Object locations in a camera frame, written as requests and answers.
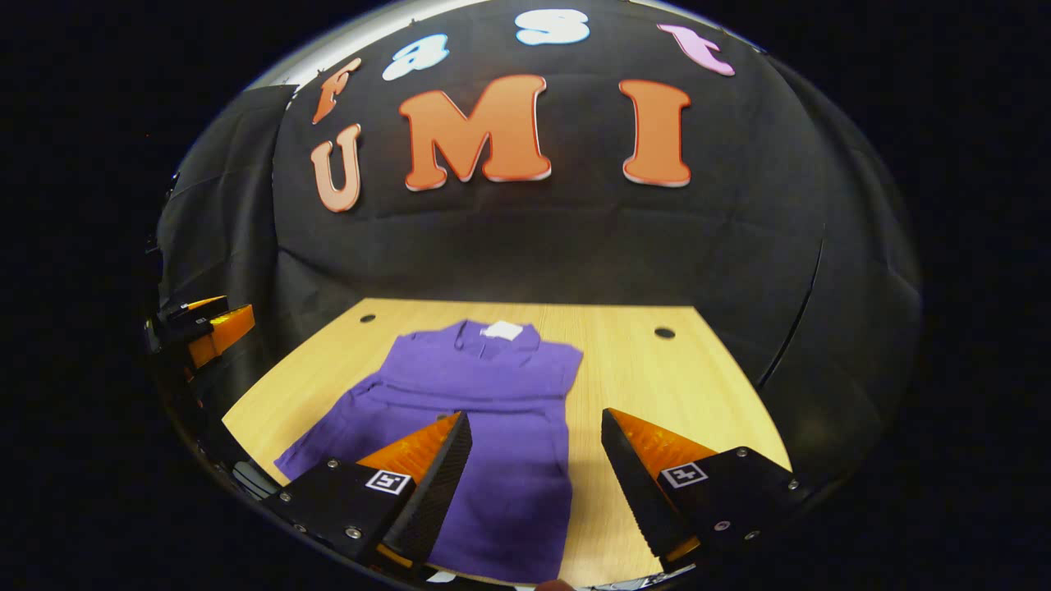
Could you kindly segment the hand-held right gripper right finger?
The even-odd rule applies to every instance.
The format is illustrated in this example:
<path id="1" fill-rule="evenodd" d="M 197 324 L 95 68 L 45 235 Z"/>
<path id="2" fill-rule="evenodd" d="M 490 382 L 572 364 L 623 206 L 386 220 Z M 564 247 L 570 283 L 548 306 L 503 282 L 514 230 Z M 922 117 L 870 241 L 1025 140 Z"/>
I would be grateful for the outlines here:
<path id="1" fill-rule="evenodd" d="M 668 575 L 761 547 L 810 505 L 810 486 L 750 447 L 714 451 L 614 408 L 607 461 L 637 527 Z"/>

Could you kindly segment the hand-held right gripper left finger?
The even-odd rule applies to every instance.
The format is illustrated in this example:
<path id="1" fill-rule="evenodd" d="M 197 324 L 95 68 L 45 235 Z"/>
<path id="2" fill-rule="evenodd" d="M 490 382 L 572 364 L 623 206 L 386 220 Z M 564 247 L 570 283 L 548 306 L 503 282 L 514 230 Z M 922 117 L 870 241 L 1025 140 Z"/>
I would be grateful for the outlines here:
<path id="1" fill-rule="evenodd" d="M 463 412 L 358 460 L 330 456 L 260 505 L 360 569 L 417 575 L 442 531 L 472 449 Z"/>

